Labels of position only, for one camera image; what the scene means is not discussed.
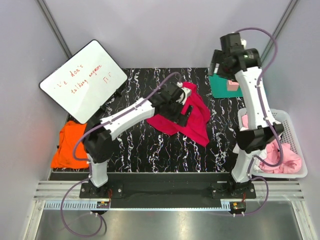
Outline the magenta t shirt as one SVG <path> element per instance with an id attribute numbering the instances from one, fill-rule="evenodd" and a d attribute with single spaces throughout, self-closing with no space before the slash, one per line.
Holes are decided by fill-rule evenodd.
<path id="1" fill-rule="evenodd" d="M 186 114 L 188 107 L 192 107 L 186 126 L 180 126 L 160 114 L 148 118 L 146 121 L 150 126 L 164 134 L 173 136 L 180 132 L 197 144 L 206 147 L 209 143 L 207 123 L 211 118 L 211 112 L 203 102 L 202 97 L 198 94 L 195 84 L 183 82 L 182 86 L 191 90 L 191 95 L 187 98 L 185 106 L 182 109 L 182 113 Z"/>

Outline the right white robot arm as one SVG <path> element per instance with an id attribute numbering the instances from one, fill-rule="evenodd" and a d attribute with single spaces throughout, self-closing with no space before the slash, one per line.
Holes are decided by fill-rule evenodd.
<path id="1" fill-rule="evenodd" d="M 247 49 L 239 32 L 222 36 L 220 44 L 221 48 L 213 53 L 208 75 L 239 83 L 248 119 L 248 128 L 236 134 L 239 153 L 226 183 L 228 195 L 236 199 L 250 189 L 254 161 L 260 158 L 267 144 L 279 140 L 284 127 L 271 113 L 259 52 L 255 48 Z"/>

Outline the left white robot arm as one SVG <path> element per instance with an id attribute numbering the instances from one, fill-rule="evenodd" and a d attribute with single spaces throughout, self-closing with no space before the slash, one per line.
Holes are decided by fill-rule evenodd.
<path id="1" fill-rule="evenodd" d="M 114 115 L 87 123 L 82 143 L 88 157 L 90 192 L 95 197 L 103 198 L 108 193 L 107 169 L 112 153 L 108 148 L 113 141 L 127 129 L 155 115 L 185 127 L 193 107 L 188 106 L 185 113 L 183 108 L 191 95 L 192 90 L 181 82 L 171 83 Z"/>

